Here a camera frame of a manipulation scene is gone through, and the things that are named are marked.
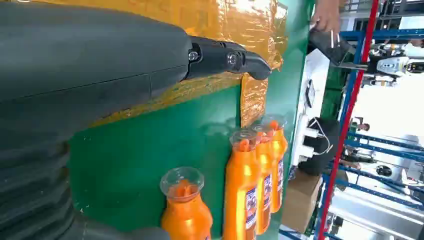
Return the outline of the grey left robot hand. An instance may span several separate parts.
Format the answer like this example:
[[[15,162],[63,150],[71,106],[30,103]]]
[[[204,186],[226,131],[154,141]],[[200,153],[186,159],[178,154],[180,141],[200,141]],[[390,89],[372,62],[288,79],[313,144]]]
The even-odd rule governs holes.
[[[1,239],[169,239],[159,227],[124,233],[76,211],[69,139],[181,81],[223,72],[264,80],[271,71],[237,43],[138,14],[1,2]]]

